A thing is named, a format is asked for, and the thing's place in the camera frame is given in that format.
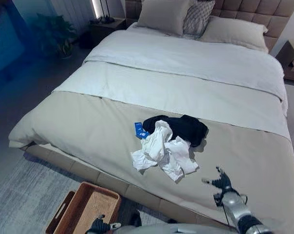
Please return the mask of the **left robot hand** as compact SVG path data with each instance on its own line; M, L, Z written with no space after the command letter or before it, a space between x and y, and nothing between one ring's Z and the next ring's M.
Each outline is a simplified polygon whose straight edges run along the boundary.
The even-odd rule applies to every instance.
M104 214L100 214L92 223L91 227L86 230L85 234L105 234L108 231L115 231L121 227L121 223L105 223Z

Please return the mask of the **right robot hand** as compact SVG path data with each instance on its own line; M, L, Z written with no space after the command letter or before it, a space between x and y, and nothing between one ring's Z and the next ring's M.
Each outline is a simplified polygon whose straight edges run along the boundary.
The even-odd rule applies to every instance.
M216 169L220 177L218 179L213 180L202 178L202 183L212 185L218 189L221 189L222 191L231 190L232 184L228 175L224 172L224 170L221 167L217 166Z

